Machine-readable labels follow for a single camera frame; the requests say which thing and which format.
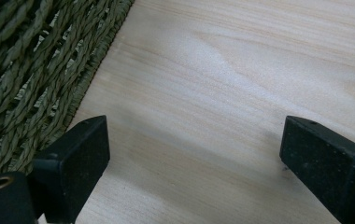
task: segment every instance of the wooden table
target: wooden table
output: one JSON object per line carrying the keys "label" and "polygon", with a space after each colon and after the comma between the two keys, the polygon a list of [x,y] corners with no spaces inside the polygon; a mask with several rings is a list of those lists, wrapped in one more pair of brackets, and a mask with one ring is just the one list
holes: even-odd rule
{"label": "wooden table", "polygon": [[136,0],[73,124],[104,114],[78,223],[337,223],[278,153],[287,115],[355,141],[355,1]]}

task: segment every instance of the dark green wicker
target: dark green wicker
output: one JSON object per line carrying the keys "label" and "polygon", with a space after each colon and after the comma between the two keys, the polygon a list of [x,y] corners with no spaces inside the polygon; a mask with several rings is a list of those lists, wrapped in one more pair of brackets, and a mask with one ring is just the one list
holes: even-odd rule
{"label": "dark green wicker", "polygon": [[134,0],[0,0],[0,173],[68,127]]}

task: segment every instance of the woven wicker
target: woven wicker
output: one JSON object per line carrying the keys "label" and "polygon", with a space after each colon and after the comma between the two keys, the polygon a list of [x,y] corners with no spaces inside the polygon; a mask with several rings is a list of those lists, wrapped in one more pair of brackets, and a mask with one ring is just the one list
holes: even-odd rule
{"label": "woven wicker", "polygon": [[0,0],[0,173],[65,132],[133,1]]}

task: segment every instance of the light wooden surface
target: light wooden surface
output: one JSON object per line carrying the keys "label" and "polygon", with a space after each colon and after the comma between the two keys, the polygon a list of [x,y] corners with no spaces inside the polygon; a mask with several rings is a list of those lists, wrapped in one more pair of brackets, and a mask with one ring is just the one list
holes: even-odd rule
{"label": "light wooden surface", "polygon": [[73,123],[103,114],[78,223],[337,223],[278,152],[287,115],[355,141],[355,0],[136,0]]}

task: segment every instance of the round hole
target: round hole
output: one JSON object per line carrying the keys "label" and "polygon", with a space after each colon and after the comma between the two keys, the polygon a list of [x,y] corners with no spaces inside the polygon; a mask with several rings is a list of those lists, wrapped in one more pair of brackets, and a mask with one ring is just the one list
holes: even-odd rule
{"label": "round hole", "polygon": [[0,189],[5,188],[6,186],[8,186],[9,184],[12,183],[12,181],[14,181],[14,177],[12,176],[1,176],[0,177]]}
{"label": "round hole", "polygon": [[47,155],[47,160],[56,160],[58,159],[58,154],[56,153],[50,153],[49,155]]}

